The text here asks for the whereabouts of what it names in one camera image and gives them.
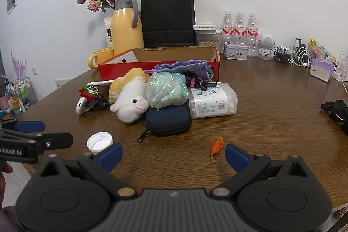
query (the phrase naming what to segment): yellow mug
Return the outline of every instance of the yellow mug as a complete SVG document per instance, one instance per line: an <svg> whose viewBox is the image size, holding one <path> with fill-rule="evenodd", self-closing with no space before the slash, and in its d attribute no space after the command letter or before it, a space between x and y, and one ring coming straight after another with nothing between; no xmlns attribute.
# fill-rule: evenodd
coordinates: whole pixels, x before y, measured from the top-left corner
<svg viewBox="0 0 348 232"><path fill-rule="evenodd" d="M98 64L114 56L114 49L112 47L104 48L102 50L95 51L87 60L87 64L91 69L98 69Z"/></svg>

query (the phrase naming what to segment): screw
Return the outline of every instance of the screw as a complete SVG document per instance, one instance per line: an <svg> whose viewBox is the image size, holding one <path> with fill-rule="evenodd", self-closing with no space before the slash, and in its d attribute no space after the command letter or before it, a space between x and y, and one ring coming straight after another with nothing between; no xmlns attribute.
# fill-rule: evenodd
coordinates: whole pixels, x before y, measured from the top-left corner
<svg viewBox="0 0 348 232"><path fill-rule="evenodd" d="M135 193L135 190L130 187L123 187L117 190L117 193L122 197L130 197L133 196Z"/></svg>
<svg viewBox="0 0 348 232"><path fill-rule="evenodd" d="M227 188L223 188L223 187L218 187L213 189L213 194L217 197L225 197L230 193L230 190L228 190Z"/></svg>

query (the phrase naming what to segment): yellow thermos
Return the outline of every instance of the yellow thermos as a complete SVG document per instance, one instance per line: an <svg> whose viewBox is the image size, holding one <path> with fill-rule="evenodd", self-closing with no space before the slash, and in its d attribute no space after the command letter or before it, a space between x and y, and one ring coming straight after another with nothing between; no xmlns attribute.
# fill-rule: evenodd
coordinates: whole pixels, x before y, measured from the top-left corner
<svg viewBox="0 0 348 232"><path fill-rule="evenodd" d="M111 34L115 55L131 48L144 48L143 29L136 0L115 0Z"/></svg>

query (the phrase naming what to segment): wooden table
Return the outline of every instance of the wooden table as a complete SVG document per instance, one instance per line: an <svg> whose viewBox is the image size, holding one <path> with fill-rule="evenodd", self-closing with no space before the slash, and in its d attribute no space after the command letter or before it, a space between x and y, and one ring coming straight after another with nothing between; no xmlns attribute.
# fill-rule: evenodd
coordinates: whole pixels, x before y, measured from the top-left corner
<svg viewBox="0 0 348 232"><path fill-rule="evenodd" d="M80 117L75 113L80 83L99 79L98 71L87 71L21 116L44 121L46 132L74 136L71 148L55 151L63 159L75 159L88 151L88 137L107 131L124 149L112 173L139 192L155 187L210 191L235 174L225 161L224 150L210 160L210 146L221 135L224 146L235 143L251 154L263 152L278 160L299 154L329 194L333 208L348 203L348 137L320 110L320 104L327 101L347 101L342 83L335 79L325 83L310 76L306 68L259 58L222 59L220 81L236 91L237 113L196 119L187 133L162 138L149 135L142 144L137 138L146 129L144 120L126 125L109 110L89 111Z"/></svg>

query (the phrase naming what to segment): open cardboard box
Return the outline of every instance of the open cardboard box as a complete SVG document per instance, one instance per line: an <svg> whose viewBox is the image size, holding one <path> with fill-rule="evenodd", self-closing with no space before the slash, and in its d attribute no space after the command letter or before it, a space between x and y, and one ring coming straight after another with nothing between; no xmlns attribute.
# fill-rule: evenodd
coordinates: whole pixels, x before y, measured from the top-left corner
<svg viewBox="0 0 348 232"><path fill-rule="evenodd" d="M161 47L133 48L98 65L103 81L113 80L132 68L151 70L162 63L175 63L192 59L204 59L215 71L214 81L219 80L220 55L216 47Z"/></svg>

